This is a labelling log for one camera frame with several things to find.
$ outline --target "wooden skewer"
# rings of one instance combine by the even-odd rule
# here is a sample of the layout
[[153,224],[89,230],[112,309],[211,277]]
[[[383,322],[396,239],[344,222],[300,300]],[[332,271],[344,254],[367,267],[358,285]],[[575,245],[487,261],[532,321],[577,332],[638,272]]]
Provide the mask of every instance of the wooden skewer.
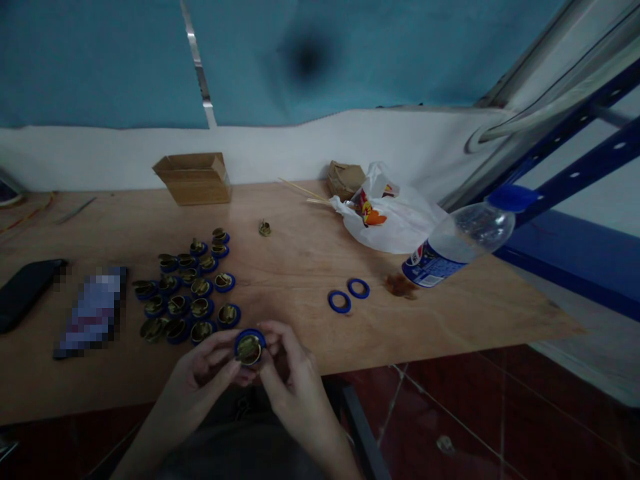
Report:
[[331,202],[328,200],[316,200],[316,199],[307,199],[310,203],[321,203],[322,205],[331,205]]
[[324,202],[327,202],[327,203],[329,202],[326,198],[322,198],[320,195],[318,195],[318,194],[316,194],[316,193],[314,193],[314,192],[312,192],[310,190],[307,190],[306,188],[302,188],[299,185],[296,185],[295,183],[291,183],[290,181],[286,181],[286,180],[284,180],[284,179],[282,179],[280,177],[278,177],[278,180],[282,180],[284,183],[286,183],[286,184],[288,184],[288,185],[290,185],[292,187],[295,187],[295,188],[297,188],[299,190],[302,190],[303,192],[308,193],[309,195],[312,195],[312,196],[316,197],[317,199],[320,199],[320,200],[322,200]]

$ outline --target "white plastic bag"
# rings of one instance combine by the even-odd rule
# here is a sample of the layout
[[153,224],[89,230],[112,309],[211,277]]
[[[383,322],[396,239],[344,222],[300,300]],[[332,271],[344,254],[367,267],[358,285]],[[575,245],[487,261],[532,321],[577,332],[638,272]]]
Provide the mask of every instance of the white plastic bag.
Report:
[[[363,217],[340,202],[337,195],[330,202],[344,217],[349,233],[358,242],[375,250],[413,253],[436,225],[447,217],[442,208],[427,202],[415,189],[392,183],[383,162],[370,164],[361,190],[371,208],[387,218],[381,225],[365,225]],[[354,201],[359,199],[360,193],[356,193]]]

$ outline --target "blue plastic cap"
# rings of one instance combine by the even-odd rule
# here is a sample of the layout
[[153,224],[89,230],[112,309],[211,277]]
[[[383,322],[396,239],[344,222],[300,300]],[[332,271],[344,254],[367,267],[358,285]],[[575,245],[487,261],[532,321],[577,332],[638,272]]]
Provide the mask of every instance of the blue plastic cap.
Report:
[[538,192],[518,185],[503,185],[487,197],[487,202],[500,210],[523,212],[538,200]]

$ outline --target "plastic water bottle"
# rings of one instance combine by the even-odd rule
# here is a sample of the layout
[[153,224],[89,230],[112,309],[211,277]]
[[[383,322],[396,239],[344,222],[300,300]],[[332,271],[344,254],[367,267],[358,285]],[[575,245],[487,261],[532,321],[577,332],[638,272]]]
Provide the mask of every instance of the plastic water bottle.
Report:
[[484,202],[456,210],[402,264],[402,273],[420,287],[438,285],[476,258],[504,245],[515,227],[515,214],[537,198],[533,190],[504,185]]

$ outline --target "red tile floor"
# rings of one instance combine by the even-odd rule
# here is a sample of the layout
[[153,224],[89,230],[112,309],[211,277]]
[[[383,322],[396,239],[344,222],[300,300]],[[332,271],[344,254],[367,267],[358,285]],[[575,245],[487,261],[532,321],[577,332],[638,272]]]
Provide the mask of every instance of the red tile floor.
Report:
[[[640,415],[526,345],[341,375],[394,480],[640,479]],[[82,478],[151,405],[21,425],[0,478]]]

